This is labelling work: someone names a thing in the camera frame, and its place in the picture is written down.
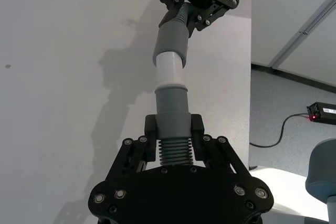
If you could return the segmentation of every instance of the gray floor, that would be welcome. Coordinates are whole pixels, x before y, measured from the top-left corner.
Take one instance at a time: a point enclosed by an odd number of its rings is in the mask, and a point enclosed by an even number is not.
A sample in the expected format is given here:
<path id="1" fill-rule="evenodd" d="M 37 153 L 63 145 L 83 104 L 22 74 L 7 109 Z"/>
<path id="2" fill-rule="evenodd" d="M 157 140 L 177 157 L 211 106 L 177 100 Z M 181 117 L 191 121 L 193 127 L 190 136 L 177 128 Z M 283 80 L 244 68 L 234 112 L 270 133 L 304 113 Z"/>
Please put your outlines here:
<path id="1" fill-rule="evenodd" d="M 314 102 L 336 104 L 336 94 L 267 73 L 251 73 L 250 141 L 260 145 L 277 142 L 283 120 L 306 113 Z M 336 126 L 294 117 L 287 121 L 282 142 L 273 148 L 250 146 L 249 165 L 278 168 L 306 176 L 312 149 L 336 138 Z"/>

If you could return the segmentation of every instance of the black electronic device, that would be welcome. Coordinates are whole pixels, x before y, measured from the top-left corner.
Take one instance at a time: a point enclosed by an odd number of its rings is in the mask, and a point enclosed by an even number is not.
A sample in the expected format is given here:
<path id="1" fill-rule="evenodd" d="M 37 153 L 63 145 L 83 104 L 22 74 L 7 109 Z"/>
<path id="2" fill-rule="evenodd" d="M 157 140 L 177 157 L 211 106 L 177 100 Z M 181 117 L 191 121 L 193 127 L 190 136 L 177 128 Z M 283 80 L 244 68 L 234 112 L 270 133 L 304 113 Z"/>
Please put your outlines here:
<path id="1" fill-rule="evenodd" d="M 312 122 L 336 125 L 336 105 L 316 102 L 307 107 Z"/>

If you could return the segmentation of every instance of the cable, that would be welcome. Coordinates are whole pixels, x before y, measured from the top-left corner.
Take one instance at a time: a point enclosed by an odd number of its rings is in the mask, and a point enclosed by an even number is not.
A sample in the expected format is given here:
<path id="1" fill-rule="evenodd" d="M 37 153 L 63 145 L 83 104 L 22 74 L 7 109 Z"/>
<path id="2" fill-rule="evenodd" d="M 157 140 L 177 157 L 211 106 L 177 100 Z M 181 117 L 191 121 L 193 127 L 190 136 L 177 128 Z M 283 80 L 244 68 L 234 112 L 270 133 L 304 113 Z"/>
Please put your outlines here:
<path id="1" fill-rule="evenodd" d="M 294 115 L 290 115 L 289 117 L 287 117 L 283 123 L 282 123 L 282 127 L 281 127 L 281 133 L 280 133 L 280 137 L 279 137 L 279 140 L 275 143 L 275 144 L 272 144 L 272 145 L 258 145 L 258 144 L 254 144 L 254 143 L 251 143 L 250 142 L 250 145 L 254 146 L 254 147 L 258 147 L 258 148 L 271 148 L 271 147 L 274 147 L 278 144 L 280 144 L 281 140 L 282 140 L 282 137 L 284 135 L 284 129 L 285 129 L 285 124 L 287 122 L 288 119 L 294 117 L 294 116 L 301 116 L 303 118 L 308 118 L 307 116 L 305 115 L 309 115 L 307 113 L 300 113 L 300 114 L 294 114 Z"/>

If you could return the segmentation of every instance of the baseboard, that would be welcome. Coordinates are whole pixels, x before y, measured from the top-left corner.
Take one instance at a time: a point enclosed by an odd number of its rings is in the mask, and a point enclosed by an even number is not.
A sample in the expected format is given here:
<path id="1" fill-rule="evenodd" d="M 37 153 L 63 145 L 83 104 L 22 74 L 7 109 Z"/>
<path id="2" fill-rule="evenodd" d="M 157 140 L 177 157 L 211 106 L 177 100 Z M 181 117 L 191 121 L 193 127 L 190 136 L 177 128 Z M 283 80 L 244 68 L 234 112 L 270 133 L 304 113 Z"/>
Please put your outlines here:
<path id="1" fill-rule="evenodd" d="M 265 66 L 261 66 L 261 65 L 257 65 L 257 64 L 251 64 L 251 69 L 252 70 L 256 70 L 256 71 L 260 71 L 260 72 L 265 72 L 265 73 L 269 73 L 269 74 L 273 74 L 274 76 L 279 76 L 291 81 L 296 81 L 298 83 L 302 83 L 317 89 L 321 89 L 324 91 L 328 91 L 331 93 L 336 93 L 336 87 L 319 82 L 319 81 L 314 81 L 305 77 L 301 77 L 301 76 L 297 76 L 296 74 L 292 74 L 292 73 L 286 73 L 283 72 L 281 70 L 277 70 L 277 69 L 273 69 L 273 68 L 269 68 L 269 67 L 265 67 Z"/>

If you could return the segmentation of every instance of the pvc pipe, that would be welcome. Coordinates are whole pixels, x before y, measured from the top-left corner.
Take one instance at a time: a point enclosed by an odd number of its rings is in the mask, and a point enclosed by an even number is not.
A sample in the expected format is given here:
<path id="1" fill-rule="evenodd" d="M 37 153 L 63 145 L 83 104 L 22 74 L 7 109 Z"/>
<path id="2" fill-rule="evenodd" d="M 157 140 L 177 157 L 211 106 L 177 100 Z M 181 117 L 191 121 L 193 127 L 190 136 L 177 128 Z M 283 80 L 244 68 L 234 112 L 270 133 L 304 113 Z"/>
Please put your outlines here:
<path id="1" fill-rule="evenodd" d="M 156 89 L 164 86 L 185 87 L 182 76 L 182 59 L 175 52 L 162 52 L 156 57 Z"/>
<path id="2" fill-rule="evenodd" d="M 329 197 L 327 201 L 329 224 L 336 224 L 336 196 Z"/>

